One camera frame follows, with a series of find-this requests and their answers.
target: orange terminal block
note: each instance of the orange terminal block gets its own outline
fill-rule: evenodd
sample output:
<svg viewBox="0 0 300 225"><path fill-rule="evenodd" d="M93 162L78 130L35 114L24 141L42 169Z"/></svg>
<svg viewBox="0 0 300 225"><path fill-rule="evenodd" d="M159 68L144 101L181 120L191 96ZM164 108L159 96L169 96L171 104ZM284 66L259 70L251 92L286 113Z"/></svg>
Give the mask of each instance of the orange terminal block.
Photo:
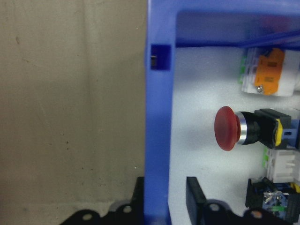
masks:
<svg viewBox="0 0 300 225"><path fill-rule="evenodd" d="M285 53L278 48L274 48L269 56L259 57L254 85L261 89L264 95L277 92L284 59Z"/></svg>

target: blue enclosure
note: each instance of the blue enclosure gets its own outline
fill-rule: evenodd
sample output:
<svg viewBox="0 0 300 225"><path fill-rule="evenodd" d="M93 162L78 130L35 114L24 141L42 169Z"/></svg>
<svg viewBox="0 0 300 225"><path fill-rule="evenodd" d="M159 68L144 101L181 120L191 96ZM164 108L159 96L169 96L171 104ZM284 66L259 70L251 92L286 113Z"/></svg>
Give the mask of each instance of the blue enclosure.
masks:
<svg viewBox="0 0 300 225"><path fill-rule="evenodd" d="M170 224L168 184L176 47L300 50L298 0L149 0L145 224Z"/></svg>

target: white terminal block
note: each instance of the white terminal block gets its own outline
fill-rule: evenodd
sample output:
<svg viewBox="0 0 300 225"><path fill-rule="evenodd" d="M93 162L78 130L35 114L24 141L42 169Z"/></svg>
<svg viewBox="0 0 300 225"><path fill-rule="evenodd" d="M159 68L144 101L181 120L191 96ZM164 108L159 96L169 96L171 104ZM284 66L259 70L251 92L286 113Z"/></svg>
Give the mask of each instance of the white terminal block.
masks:
<svg viewBox="0 0 300 225"><path fill-rule="evenodd" d="M268 149L265 167L267 178L274 183L294 182L300 185L300 152Z"/></svg>
<svg viewBox="0 0 300 225"><path fill-rule="evenodd" d="M258 92L254 85L256 69L258 66L261 49L251 48L247 52L247 57L241 66L245 66L245 73L242 74L242 91L254 94L263 94ZM293 95L294 90L300 90L300 52L285 50L285 59L283 62L278 90L274 96L289 97Z"/></svg>

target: red button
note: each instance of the red button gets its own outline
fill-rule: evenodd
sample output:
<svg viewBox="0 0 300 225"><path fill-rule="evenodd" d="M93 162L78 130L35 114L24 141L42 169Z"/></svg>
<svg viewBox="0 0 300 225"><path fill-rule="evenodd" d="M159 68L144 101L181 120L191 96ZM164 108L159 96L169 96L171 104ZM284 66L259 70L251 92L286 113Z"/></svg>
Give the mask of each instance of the red button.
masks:
<svg viewBox="0 0 300 225"><path fill-rule="evenodd" d="M230 151L240 138L240 121L233 110L224 106L215 118L215 136L221 149Z"/></svg>

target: gray wall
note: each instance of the gray wall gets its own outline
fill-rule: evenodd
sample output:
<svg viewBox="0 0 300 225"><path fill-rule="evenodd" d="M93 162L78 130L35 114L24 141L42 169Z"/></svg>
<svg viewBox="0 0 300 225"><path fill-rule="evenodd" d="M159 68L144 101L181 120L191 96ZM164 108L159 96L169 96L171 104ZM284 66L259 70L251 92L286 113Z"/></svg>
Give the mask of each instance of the gray wall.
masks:
<svg viewBox="0 0 300 225"><path fill-rule="evenodd" d="M0 224L131 197L145 27L145 0L0 0Z"/></svg>

